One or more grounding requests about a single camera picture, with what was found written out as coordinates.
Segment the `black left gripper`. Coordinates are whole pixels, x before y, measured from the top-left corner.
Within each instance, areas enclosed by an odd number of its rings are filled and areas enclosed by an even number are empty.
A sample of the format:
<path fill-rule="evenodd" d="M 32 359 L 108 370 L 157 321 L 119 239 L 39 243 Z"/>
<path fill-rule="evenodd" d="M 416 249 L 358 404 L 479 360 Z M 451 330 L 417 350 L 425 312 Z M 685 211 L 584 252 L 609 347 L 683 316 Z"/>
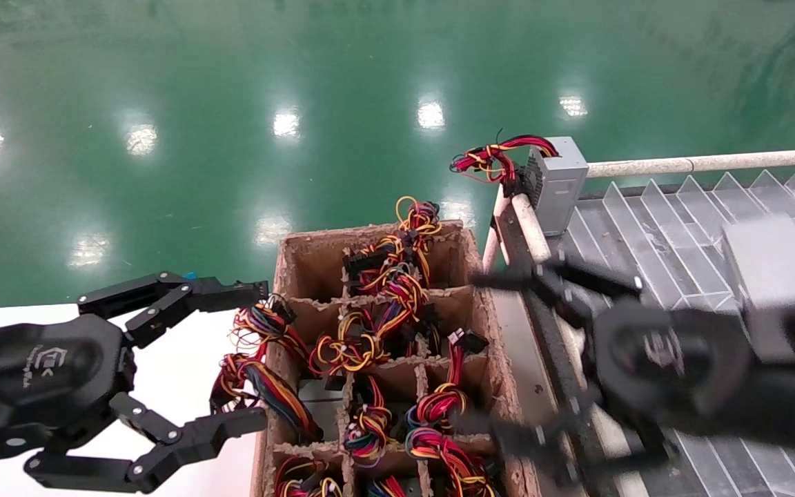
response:
<path fill-rule="evenodd" d="M 268 296 L 267 280 L 224 285 L 215 277 L 153 273 L 79 296 L 79 313 L 92 315 L 0 327 L 0 460 L 49 446 L 78 449 L 117 416 L 154 444 L 148 453 L 123 460 L 44 449 L 24 471 L 51 489 L 151 494 L 183 466 L 217 458 L 230 438 L 264 430 L 261 408 L 176 427 L 122 392 L 135 386 L 129 343 L 144 349 L 196 311 L 248 308 Z M 133 311 L 139 313 L 126 322 L 128 343 L 105 319 Z"/>

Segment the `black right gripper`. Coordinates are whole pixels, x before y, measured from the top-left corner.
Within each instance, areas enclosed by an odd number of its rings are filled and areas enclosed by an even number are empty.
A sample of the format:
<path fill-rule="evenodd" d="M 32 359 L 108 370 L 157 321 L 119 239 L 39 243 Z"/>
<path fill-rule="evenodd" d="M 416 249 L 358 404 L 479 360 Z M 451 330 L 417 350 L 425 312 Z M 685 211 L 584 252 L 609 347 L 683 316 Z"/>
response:
<path fill-rule="evenodd" d="M 531 292 L 572 328 L 587 329 L 587 370 L 596 390 L 571 398 L 550 422 L 527 426 L 478 410 L 450 415 L 456 432 L 488 434 L 501 455 L 533 463 L 559 487 L 596 487 L 616 477 L 614 459 L 572 462 L 561 449 L 561 437 L 577 435 L 597 404 L 627 427 L 649 422 L 701 436 L 760 434 L 744 391 L 755 357 L 739 314 L 619 301 L 593 315 L 571 285 L 612 301 L 638 300 L 643 280 L 579 257 L 471 273 L 470 283 Z"/>

